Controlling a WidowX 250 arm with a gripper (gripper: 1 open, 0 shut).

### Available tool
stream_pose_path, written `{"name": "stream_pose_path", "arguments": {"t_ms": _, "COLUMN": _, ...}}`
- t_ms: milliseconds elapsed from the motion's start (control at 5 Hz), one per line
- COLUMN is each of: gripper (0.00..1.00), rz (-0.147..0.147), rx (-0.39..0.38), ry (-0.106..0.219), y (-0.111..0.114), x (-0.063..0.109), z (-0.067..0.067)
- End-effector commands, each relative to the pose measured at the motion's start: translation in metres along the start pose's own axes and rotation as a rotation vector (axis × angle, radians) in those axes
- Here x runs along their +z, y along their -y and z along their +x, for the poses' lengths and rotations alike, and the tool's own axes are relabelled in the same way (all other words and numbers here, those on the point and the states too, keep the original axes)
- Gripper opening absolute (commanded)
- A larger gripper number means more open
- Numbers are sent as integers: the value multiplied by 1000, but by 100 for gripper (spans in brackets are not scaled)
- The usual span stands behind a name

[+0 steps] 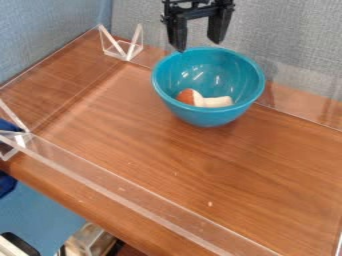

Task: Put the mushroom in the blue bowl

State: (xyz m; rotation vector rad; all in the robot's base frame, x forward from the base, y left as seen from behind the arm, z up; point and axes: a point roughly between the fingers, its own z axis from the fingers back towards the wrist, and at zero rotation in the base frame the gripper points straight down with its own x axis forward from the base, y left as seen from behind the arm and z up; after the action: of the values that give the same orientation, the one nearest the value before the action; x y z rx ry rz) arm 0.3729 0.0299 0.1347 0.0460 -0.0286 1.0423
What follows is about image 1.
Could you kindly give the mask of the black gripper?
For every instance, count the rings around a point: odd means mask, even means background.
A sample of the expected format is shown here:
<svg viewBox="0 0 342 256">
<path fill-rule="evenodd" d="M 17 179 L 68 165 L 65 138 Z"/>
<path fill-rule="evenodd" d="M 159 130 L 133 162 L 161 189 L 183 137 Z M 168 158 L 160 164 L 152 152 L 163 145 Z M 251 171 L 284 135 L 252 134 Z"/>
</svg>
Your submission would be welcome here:
<svg viewBox="0 0 342 256">
<path fill-rule="evenodd" d="M 167 23 L 168 42 L 176 51 L 185 50 L 187 20 L 192 19 L 208 17 L 207 37 L 215 44 L 221 43 L 235 8 L 233 0 L 161 0 L 161 3 L 161 22 Z"/>
</svg>

